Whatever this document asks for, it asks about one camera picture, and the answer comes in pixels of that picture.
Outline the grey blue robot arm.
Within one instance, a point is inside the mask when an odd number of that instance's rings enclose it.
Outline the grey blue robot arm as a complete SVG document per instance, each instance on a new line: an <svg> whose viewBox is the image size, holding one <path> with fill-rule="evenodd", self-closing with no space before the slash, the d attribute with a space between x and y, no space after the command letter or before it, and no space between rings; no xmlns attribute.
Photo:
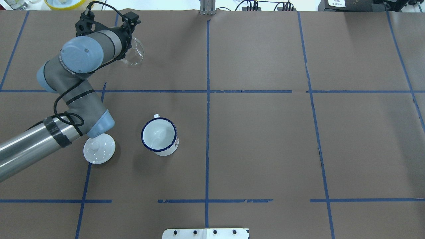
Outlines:
<svg viewBox="0 0 425 239"><path fill-rule="evenodd" d="M38 83L59 97L53 114L1 144L1 181L86 135L96 138L115 121L88 79L97 70L123 59L141 22L135 12L118 13L121 26L106 27L86 8L75 24L76 36L37 72Z"/></svg>

